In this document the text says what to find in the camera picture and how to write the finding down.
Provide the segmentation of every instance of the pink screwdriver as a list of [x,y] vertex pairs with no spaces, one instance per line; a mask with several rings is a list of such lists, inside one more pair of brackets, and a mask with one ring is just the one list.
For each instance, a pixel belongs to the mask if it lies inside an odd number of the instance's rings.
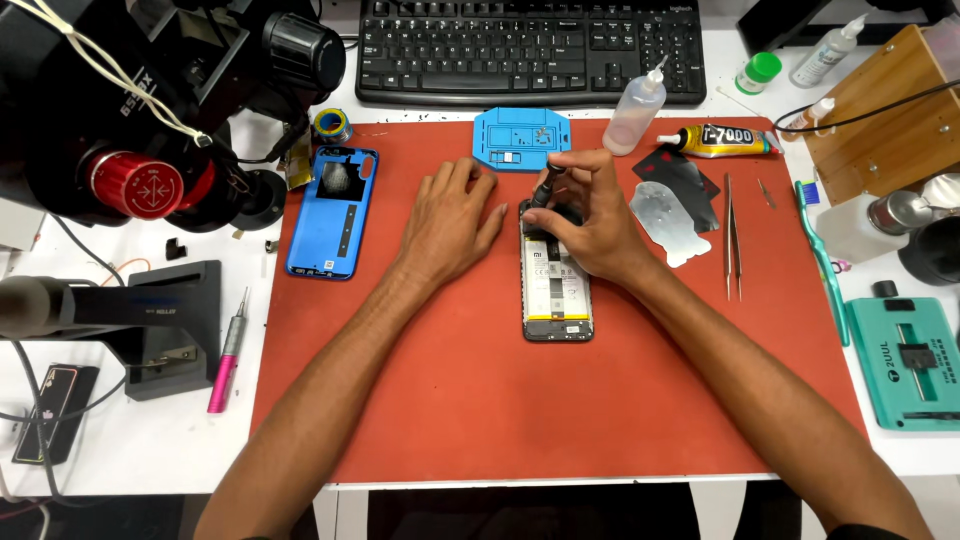
[[206,412],[218,413],[227,408],[229,383],[237,367],[237,355],[240,353],[243,330],[247,327],[247,317],[243,314],[243,308],[247,304],[247,291],[249,289],[249,287],[244,289],[240,309],[237,309],[236,315],[230,317],[230,326],[227,328],[227,342],[224,343],[224,352],[220,356],[220,371],[217,372],[217,380],[213,382],[213,393],[210,394],[210,405],[206,407]]

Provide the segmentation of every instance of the keyboard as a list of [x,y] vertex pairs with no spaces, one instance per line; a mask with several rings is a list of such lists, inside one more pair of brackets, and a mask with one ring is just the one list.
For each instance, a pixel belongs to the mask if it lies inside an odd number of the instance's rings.
[[615,105],[663,68],[666,105],[707,96],[696,0],[632,5],[364,0],[356,95],[440,107]]

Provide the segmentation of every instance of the red repair mat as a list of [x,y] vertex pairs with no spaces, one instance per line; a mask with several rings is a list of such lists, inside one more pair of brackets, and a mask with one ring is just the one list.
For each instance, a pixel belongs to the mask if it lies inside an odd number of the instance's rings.
[[[711,120],[770,129],[760,118]],[[631,155],[616,159],[628,198],[638,182],[631,167],[657,148],[656,136],[704,121],[658,118]],[[573,148],[599,147],[607,123],[573,120]],[[357,272],[349,281],[295,278],[284,271],[302,192],[287,198],[252,429],[380,280],[396,254],[420,179],[443,160],[470,155],[471,126],[355,126],[350,142],[375,149],[380,163]],[[676,274],[865,433],[783,158],[693,160],[721,187],[726,172],[737,185],[743,303],[735,293],[731,302],[726,298],[722,228],[701,234],[712,249]],[[592,281],[596,335],[589,343],[523,338],[516,205],[530,197],[535,178],[499,176],[487,211],[510,203],[502,233],[486,258],[438,291],[411,321],[331,481],[768,472],[683,352],[620,287]],[[767,206],[757,178],[777,209]],[[724,195],[712,204],[722,216]],[[647,241],[665,258],[660,246]]]

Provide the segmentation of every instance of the hand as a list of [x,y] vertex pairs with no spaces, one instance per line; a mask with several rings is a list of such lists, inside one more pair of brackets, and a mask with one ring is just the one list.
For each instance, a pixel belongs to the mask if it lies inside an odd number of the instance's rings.
[[[572,205],[584,215],[584,225],[577,227],[550,209],[528,209],[523,212],[523,221],[557,236],[591,275],[621,285],[657,262],[640,237],[634,215],[616,183],[610,152],[584,150],[554,153],[547,158],[567,168],[554,181],[553,197],[547,206]],[[540,173],[537,185],[545,177],[546,169]]]
[[[467,182],[475,180],[467,193]],[[490,250],[503,227],[507,203],[494,209],[478,229],[480,213],[496,176],[481,174],[471,158],[444,161],[435,176],[420,181],[417,201],[403,231],[395,267],[409,279],[440,286],[456,278]]]

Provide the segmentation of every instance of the white desk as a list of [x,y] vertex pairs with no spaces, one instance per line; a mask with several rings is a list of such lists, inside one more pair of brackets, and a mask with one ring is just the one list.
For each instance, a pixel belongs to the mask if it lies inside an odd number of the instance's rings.
[[[739,34],[734,30],[704,31],[704,51],[708,77],[708,98],[693,110],[664,110],[663,116],[744,116],[750,113],[727,97],[715,91],[722,86],[736,94],[732,77],[747,60]],[[758,96],[737,95],[737,99],[753,110],[776,119],[781,114],[812,103],[827,88],[836,84],[873,52],[861,47],[831,72],[825,82],[810,90],[800,90],[780,75],[767,90]],[[353,93],[356,57],[348,53],[348,68],[344,82],[327,102],[312,111],[325,107],[343,109],[354,124],[414,121],[472,120],[479,110],[443,111],[403,108],[367,107],[360,104]],[[788,70],[802,54],[802,50],[780,51],[784,70]],[[610,109],[564,110],[571,118],[610,117]],[[237,154],[242,157],[262,156],[279,137],[279,123],[249,112],[231,119],[232,135]],[[786,143],[786,163],[793,178],[805,180],[812,176],[812,161],[802,142]],[[787,205],[787,201],[778,201]],[[825,205],[811,209],[811,214],[822,211]],[[251,287],[249,301],[250,321],[240,354],[234,390],[227,412],[219,415],[206,413],[209,390],[179,394],[167,398],[137,403],[122,393],[112,396],[102,405],[87,413],[69,460],[55,467],[60,490],[67,495],[148,494],[148,493],[209,493],[223,477],[231,461],[247,440],[254,390],[260,368],[264,324],[270,300],[276,256],[264,253],[264,240],[279,237],[280,224],[255,233],[246,233],[236,240],[230,237],[233,229],[223,228],[207,234],[185,233],[164,221],[133,221],[119,229],[98,227],[86,230],[74,225],[72,229],[94,253],[116,264],[131,258],[148,258],[154,268],[185,262],[217,258],[223,262],[222,329],[226,331],[232,311],[236,309],[243,288]],[[163,257],[164,242],[177,237],[188,250],[188,257],[167,262]],[[140,271],[141,263],[132,264],[124,272]],[[46,220],[41,238],[29,254],[11,260],[10,275],[38,275],[57,278],[86,278],[95,282],[106,279],[108,273],[97,266],[62,233],[53,220]],[[960,328],[957,314],[960,287],[929,287],[911,278],[900,266],[896,254],[879,258],[867,264],[856,265],[840,277],[846,298],[870,296],[869,286],[881,279],[897,282],[901,294],[939,298],[947,311],[953,328]],[[27,343],[27,352],[38,377],[48,364],[67,362],[100,366],[102,371],[93,390],[99,396],[123,376],[123,369],[106,348],[99,344]],[[899,433],[881,430],[876,425],[873,407],[867,394],[862,372],[853,347],[846,351],[854,389],[860,402],[864,421],[876,451],[901,476],[960,474],[960,433]],[[0,402],[28,404],[30,391],[12,347],[0,344]],[[16,495],[48,494],[46,480],[38,467],[10,463],[12,448],[0,449],[0,467],[10,489]],[[697,479],[757,479],[758,476],[720,476]],[[639,481],[671,481],[691,478],[637,479]],[[561,483],[629,481],[628,479],[556,480]],[[480,485],[498,482],[479,482]],[[369,488],[364,486],[340,486]]]

